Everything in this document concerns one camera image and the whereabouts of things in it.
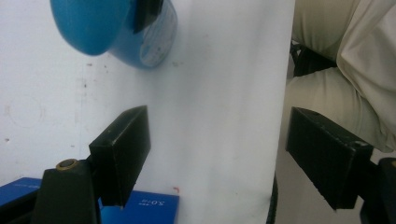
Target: blue lid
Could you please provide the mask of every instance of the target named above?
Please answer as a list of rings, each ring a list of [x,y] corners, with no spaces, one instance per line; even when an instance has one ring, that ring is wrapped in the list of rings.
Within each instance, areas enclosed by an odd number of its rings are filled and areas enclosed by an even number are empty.
[[[75,49],[99,55],[106,52],[134,0],[50,0],[61,35]]]

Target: person's leg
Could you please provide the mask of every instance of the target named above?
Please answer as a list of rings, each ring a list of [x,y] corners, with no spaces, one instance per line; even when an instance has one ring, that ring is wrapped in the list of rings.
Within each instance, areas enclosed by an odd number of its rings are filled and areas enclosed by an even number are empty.
[[[386,136],[377,114],[361,98],[338,68],[329,68],[288,81],[282,119],[281,141],[286,139],[292,106],[319,112],[382,151]]]
[[[296,0],[292,39],[335,61],[360,0]]]

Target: white table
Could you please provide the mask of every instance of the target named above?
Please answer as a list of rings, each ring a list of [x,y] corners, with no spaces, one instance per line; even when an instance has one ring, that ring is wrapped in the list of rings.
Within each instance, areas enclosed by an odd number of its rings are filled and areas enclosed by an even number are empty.
[[[69,47],[49,1],[1,2],[0,185],[85,159],[120,112],[148,105],[135,189],[178,188],[180,224],[265,222],[294,2],[173,2],[175,45],[149,71]]]

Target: beige pants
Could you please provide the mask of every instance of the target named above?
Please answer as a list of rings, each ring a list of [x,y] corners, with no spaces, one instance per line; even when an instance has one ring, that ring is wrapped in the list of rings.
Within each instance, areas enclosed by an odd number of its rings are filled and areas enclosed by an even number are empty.
[[[339,68],[288,81],[282,132],[299,106],[395,150],[396,1],[296,0],[292,38]]]

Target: white surface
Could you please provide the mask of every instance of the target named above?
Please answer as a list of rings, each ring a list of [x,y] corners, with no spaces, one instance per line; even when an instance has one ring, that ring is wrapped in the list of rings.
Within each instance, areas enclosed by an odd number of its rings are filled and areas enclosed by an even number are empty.
[[[176,194],[178,223],[264,223],[276,163],[293,1],[174,0],[175,45],[137,71],[60,37],[48,1],[0,4],[0,185],[41,177],[123,110],[148,105],[136,189]]]

